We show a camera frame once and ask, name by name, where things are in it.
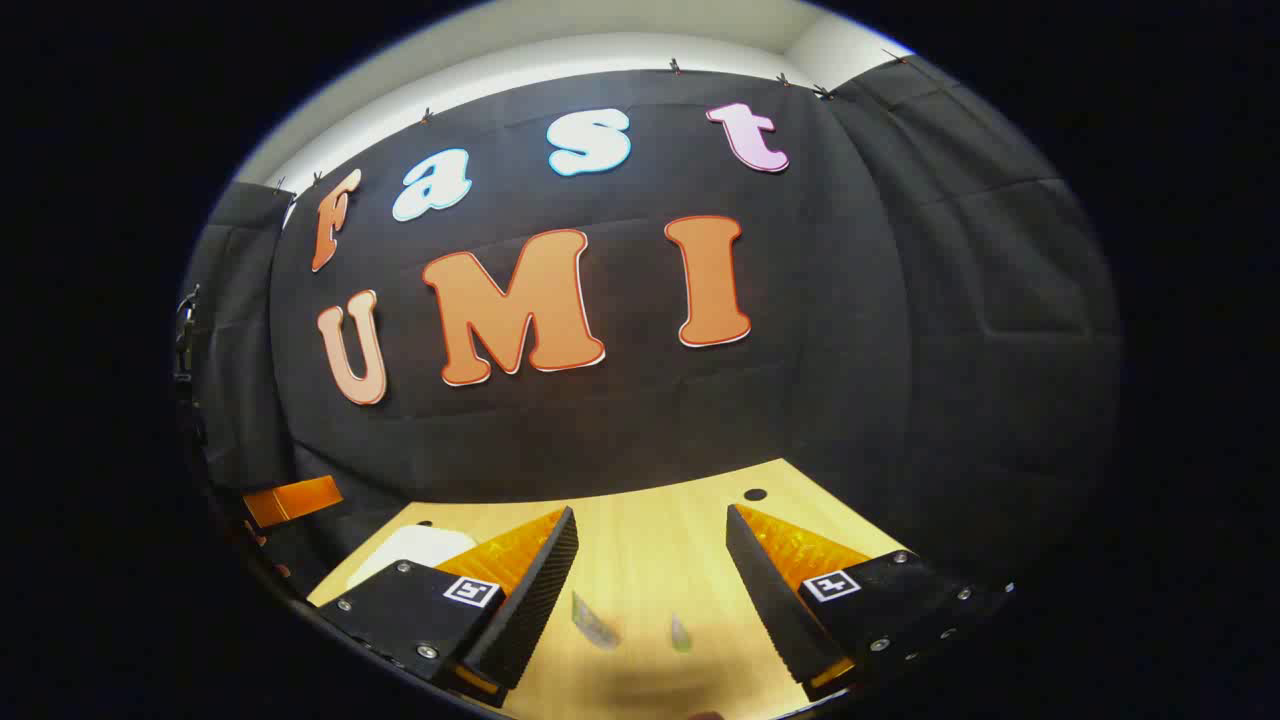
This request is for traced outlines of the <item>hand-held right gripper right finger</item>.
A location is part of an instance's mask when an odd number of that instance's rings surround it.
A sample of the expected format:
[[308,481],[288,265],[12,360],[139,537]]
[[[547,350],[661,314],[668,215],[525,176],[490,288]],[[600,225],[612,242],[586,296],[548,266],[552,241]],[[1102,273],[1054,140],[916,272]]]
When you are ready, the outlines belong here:
[[905,675],[984,625],[1016,589],[941,571],[905,548],[869,556],[741,503],[727,509],[726,546],[810,701]]

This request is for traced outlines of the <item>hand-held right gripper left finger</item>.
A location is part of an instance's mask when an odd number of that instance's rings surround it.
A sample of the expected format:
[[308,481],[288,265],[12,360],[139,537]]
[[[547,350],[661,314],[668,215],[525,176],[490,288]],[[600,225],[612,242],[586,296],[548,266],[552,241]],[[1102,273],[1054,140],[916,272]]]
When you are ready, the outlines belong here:
[[435,566],[396,559],[317,611],[419,680],[500,707],[577,551],[573,510],[563,506]]

